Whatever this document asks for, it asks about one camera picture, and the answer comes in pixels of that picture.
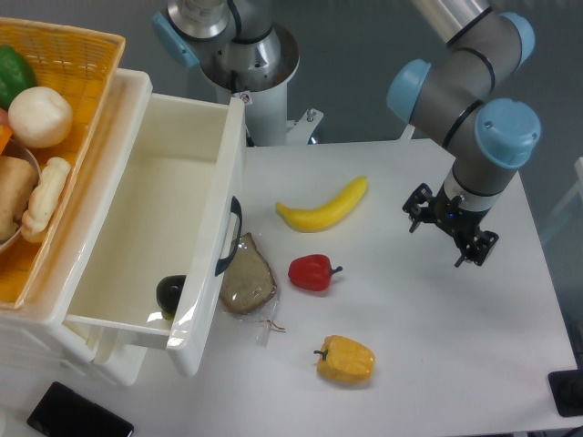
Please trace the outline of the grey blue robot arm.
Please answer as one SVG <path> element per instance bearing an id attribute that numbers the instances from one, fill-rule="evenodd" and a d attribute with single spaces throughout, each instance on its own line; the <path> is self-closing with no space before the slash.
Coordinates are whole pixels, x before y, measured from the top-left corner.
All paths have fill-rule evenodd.
<path id="1" fill-rule="evenodd" d="M 537 114 L 488 95 L 531 55 L 530 23 L 499 14 L 487 1 L 418 1 L 416 9 L 449 50 L 431 66 L 415 59 L 389 86 L 386 104 L 408 125 L 448 151 L 454 164 L 437 193 L 419 186 L 404 203 L 414 226 L 431 223 L 449 235 L 461 262 L 481 265 L 498 236 L 480 227 L 541 134 Z M 309 141 L 321 120 L 310 110 L 287 117 L 287 85 L 300 54 L 292 34 L 272 17 L 268 1 L 170 1 L 152 25 L 184 67 L 199 66 L 220 102 L 239 99 L 254 146 Z"/>

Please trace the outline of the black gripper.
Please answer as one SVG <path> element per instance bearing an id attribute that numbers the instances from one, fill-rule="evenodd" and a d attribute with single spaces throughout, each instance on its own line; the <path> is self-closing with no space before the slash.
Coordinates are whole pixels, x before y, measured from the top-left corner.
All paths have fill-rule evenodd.
<path id="1" fill-rule="evenodd" d="M 455 262 L 459 268 L 464 262 L 482 266 L 499 236 L 492 231 L 478 229 L 483 211 L 470 211 L 460 207 L 458 196 L 450 199 L 443 190 L 433 198 L 432 190 L 420 184 L 405 201 L 402 210 L 411 221 L 410 233 L 422 224 L 436 224 L 454 239 L 460 256 Z"/>

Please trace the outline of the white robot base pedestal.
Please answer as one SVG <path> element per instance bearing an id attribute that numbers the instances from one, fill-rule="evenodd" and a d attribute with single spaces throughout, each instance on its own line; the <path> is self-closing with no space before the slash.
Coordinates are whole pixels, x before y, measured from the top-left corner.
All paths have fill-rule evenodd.
<path id="1" fill-rule="evenodd" d="M 238 98 L 245 108 L 248 142 L 253 146 L 296 146 L 316 142 L 323 112 L 309 108 L 297 120 L 288 118 L 288 84 L 300 64 L 293 35 L 275 23 L 260 41 L 230 42 L 201 71 L 216 99 Z"/>

